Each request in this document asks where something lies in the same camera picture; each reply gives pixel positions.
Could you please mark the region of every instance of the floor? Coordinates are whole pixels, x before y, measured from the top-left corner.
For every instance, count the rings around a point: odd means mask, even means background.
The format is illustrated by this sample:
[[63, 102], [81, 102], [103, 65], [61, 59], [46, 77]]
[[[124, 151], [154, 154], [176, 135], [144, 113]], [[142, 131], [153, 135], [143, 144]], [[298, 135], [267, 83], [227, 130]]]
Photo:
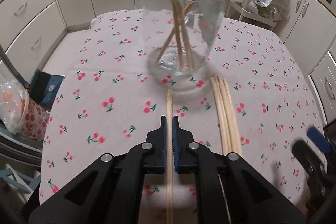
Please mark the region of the floor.
[[78, 51], [78, 47], [80, 47], [80, 44], [83, 44], [89, 31], [68, 33], [50, 56], [43, 71], [51, 75], [65, 75], [72, 63], [73, 53]]

